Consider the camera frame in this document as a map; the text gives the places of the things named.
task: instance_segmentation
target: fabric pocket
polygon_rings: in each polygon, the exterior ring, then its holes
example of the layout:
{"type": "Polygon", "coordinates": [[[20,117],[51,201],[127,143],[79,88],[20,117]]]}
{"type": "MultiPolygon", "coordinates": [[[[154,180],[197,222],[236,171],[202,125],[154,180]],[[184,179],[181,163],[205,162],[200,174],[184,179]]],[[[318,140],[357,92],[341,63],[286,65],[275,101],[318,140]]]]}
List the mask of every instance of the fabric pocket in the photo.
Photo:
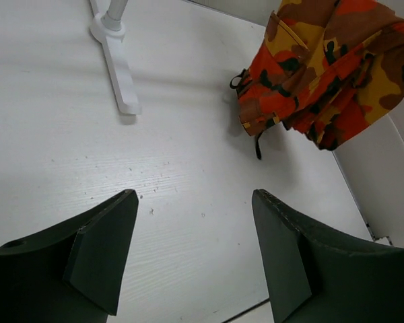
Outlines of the fabric pocket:
{"type": "Polygon", "coordinates": [[[274,61],[289,77],[299,69],[309,53],[301,38],[274,12],[269,18],[264,43],[274,61]]]}

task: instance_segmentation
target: black plastic part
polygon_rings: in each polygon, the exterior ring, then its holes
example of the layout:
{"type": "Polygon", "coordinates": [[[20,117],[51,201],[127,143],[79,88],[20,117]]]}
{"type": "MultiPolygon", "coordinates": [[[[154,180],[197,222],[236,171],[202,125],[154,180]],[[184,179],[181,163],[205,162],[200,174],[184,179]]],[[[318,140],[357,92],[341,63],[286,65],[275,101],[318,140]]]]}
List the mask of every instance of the black plastic part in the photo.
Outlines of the black plastic part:
{"type": "Polygon", "coordinates": [[[275,323],[404,322],[404,249],[337,231],[265,190],[252,203],[275,323]]]}
{"type": "Polygon", "coordinates": [[[242,77],[244,76],[245,71],[246,71],[246,70],[243,69],[243,70],[241,71],[241,73],[239,73],[237,76],[235,76],[233,79],[230,80],[229,87],[230,87],[231,89],[238,89],[238,86],[240,85],[241,80],[239,81],[239,83],[238,83],[237,85],[234,85],[234,80],[237,79],[237,78],[242,79],[242,77]]]}
{"type": "Polygon", "coordinates": [[[0,323],[105,323],[116,315],[138,198],[93,209],[0,247],[0,323]]]}
{"type": "Polygon", "coordinates": [[[261,146],[259,145],[259,139],[261,138],[262,134],[263,134],[263,131],[255,137],[256,157],[258,160],[262,160],[261,146]]]}

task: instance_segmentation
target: white floor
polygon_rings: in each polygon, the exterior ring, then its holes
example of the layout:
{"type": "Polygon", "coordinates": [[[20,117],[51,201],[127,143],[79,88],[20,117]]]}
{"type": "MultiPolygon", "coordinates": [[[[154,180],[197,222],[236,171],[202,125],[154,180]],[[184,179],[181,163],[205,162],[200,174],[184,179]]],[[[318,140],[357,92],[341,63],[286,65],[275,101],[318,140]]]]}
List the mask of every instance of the white floor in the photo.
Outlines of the white floor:
{"type": "Polygon", "coordinates": [[[132,0],[143,115],[121,116],[87,1],[0,0],[0,245],[124,188],[141,197],[110,322],[223,322],[267,298],[252,191],[369,238],[332,154],[281,127],[263,161],[229,80],[264,29],[181,0],[132,0]]]}

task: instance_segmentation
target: orange camouflage bag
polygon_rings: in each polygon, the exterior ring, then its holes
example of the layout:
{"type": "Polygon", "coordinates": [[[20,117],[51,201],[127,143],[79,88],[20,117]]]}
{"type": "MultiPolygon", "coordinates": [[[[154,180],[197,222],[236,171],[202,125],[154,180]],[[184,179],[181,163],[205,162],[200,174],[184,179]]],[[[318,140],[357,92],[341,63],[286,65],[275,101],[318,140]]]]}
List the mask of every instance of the orange camouflage bag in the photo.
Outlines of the orange camouflage bag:
{"type": "Polygon", "coordinates": [[[334,150],[404,97],[404,19],[374,0],[283,0],[236,89],[258,140],[282,122],[334,150]]]}

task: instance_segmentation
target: white pole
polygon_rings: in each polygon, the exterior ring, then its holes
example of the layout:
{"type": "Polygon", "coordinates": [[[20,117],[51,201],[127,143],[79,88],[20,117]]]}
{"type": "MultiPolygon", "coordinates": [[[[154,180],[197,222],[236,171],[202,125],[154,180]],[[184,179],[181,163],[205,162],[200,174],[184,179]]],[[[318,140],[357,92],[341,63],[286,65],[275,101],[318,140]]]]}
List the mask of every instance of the white pole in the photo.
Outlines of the white pole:
{"type": "Polygon", "coordinates": [[[132,75],[123,49],[126,28],[121,22],[128,0],[111,0],[108,11],[98,10],[97,0],[90,0],[94,19],[90,30],[103,46],[117,106],[123,114],[141,114],[132,75]]]}
{"type": "Polygon", "coordinates": [[[115,32],[121,29],[121,18],[128,0],[112,0],[108,11],[102,17],[102,22],[109,30],[115,32]]]}

